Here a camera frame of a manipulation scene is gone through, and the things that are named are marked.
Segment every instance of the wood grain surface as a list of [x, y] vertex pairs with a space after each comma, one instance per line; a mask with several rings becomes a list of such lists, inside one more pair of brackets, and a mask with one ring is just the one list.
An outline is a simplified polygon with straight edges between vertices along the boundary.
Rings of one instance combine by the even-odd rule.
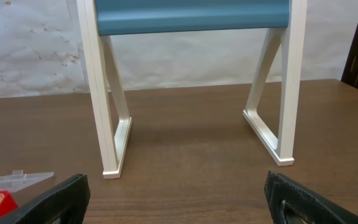
[[[259, 114], [277, 134], [280, 83]], [[133, 126], [120, 179], [104, 180], [89, 94], [0, 99], [0, 175], [55, 172], [19, 205], [88, 175], [84, 223], [271, 223], [263, 187], [281, 172], [358, 215], [358, 90], [301, 82], [294, 158], [277, 167], [242, 117], [250, 85], [127, 91]]]

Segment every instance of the white support frame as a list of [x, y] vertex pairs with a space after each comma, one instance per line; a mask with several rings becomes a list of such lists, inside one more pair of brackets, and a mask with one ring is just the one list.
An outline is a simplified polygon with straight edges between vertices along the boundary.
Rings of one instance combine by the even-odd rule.
[[[303, 39], [306, 24], [306, 0], [290, 0], [290, 20], [286, 29], [269, 29], [262, 54], [259, 58], [256, 76], [249, 93], [243, 115], [278, 166], [292, 165], [295, 137], [296, 111], [303, 54]], [[270, 67], [282, 45], [282, 95], [278, 138], [257, 114]]]
[[[99, 36], [94, 0], [77, 0], [77, 6], [104, 168], [103, 176], [105, 179], [119, 178], [132, 118], [129, 116], [125, 94], [122, 90], [110, 36]], [[111, 121], [108, 83], [119, 117], [115, 135]]]

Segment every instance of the blue panel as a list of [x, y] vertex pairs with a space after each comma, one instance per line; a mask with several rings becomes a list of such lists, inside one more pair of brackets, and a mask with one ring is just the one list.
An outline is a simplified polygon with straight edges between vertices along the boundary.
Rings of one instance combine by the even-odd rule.
[[99, 35], [287, 27], [289, 0], [95, 0]]

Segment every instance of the translucent plastic lid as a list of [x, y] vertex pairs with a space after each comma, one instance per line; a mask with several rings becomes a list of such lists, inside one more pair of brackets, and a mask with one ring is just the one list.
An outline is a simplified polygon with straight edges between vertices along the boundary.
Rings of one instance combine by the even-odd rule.
[[9, 192], [17, 192], [18, 190], [22, 190], [51, 176], [53, 176], [53, 172], [23, 174], [23, 170], [14, 170], [12, 175], [0, 177], [0, 189]]

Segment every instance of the white wall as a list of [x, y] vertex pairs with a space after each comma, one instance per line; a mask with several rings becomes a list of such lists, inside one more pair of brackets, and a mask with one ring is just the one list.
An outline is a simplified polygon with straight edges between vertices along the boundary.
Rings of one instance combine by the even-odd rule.
[[[0, 0], [0, 97], [87, 92], [75, 0]], [[302, 80], [342, 76], [358, 0], [309, 0]], [[126, 90], [250, 83], [265, 29], [114, 36]], [[277, 57], [269, 81], [280, 80]]]

